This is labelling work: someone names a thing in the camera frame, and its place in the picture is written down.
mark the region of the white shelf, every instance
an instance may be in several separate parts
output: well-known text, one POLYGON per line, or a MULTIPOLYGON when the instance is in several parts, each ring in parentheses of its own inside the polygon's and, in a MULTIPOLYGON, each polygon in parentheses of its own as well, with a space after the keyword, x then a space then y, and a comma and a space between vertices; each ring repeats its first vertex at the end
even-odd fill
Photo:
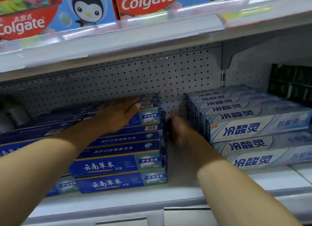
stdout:
MULTIPOLYGON (((185 205, 187 205, 189 204, 187 203, 188 200, 203 200, 203 193, 197 178, 185 158, 178 155, 178 153, 172 153, 171 148, 169 148, 168 163, 168 184, 94 194, 77 192, 50 197, 44 199, 29 217, 55 216, 57 214, 95 211, 115 207, 119 209, 116 213, 120 214, 120 207, 125 206, 144 204, 144 210, 148 211, 154 203, 166 202, 169 204, 170 201, 185 201, 185 205)), ((249 170, 246 173, 268 191, 306 189, 311 187, 308 181, 287 166, 275 169, 249 170)), ((287 205, 287 199, 282 197, 281 200, 287 205)))
MULTIPOLYGON (((308 24, 310 1, 224 0, 26 38, 23 47, 0 54, 0 81, 308 24)), ((7 50, 10 42, 0 46, 7 50)))

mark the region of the store shelf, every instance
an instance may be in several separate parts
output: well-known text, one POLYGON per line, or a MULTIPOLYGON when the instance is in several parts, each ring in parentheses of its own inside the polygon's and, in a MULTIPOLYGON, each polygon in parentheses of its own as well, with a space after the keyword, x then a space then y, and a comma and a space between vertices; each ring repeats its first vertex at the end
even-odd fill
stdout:
MULTIPOLYGON (((166 185, 50 197, 37 206, 26 222, 157 211, 164 207, 205 203, 193 169, 179 152, 172 150, 171 146, 168 163, 169 183, 166 185)), ((246 173, 295 214, 312 211, 312 186, 290 167, 248 170, 246 173)))
POLYGON ((224 0, 4 42, 1 81, 304 25, 311 15, 311 0, 224 0))

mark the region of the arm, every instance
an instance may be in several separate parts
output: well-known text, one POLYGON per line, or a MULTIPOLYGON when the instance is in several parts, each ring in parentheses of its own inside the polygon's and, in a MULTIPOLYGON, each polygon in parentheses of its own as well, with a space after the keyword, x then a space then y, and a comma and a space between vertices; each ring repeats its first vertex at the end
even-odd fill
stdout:
POLYGON ((219 226, 301 225, 278 200, 221 157, 175 110, 171 116, 171 139, 191 158, 219 226))
POLYGON ((52 185, 92 141, 122 129, 140 109, 122 98, 91 119, 0 158, 0 222, 21 225, 52 185))

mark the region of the perforated metal back panel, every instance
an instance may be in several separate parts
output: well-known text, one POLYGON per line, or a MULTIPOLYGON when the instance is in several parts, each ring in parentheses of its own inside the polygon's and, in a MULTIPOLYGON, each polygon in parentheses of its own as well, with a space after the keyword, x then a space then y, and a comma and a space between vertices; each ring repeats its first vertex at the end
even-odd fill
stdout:
POLYGON ((46 74, 0 88, 18 97, 32 116, 53 108, 159 92, 162 109, 185 114, 185 93, 223 86, 221 46, 201 45, 46 74))

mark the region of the forearm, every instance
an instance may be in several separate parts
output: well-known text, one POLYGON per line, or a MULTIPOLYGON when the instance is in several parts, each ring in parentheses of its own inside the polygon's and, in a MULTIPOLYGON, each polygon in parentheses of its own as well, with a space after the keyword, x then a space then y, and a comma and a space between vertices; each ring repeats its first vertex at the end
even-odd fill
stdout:
POLYGON ((89 119, 2 157, 1 225, 22 224, 82 150, 103 133, 97 120, 89 119))
POLYGON ((300 222, 250 177, 221 157, 195 131, 185 141, 203 194, 219 226, 284 226, 300 222))

